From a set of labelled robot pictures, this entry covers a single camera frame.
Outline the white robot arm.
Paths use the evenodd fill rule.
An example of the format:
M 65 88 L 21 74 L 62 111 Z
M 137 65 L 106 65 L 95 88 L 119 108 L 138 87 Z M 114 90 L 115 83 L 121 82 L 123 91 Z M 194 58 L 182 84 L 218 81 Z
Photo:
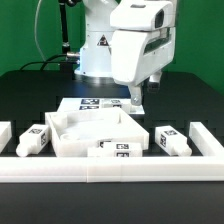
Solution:
M 145 80 L 158 83 L 174 58 L 178 0 L 83 0 L 85 43 L 77 77 L 128 87 L 142 104 Z

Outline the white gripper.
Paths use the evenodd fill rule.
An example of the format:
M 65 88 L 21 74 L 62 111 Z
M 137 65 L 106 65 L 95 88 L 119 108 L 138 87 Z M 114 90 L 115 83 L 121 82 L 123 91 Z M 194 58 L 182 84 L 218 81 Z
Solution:
M 174 0 L 122 0 L 110 15 L 112 76 L 127 85 L 131 104 L 142 104 L 140 84 L 149 76 L 148 90 L 160 89 L 162 72 L 175 51 Z

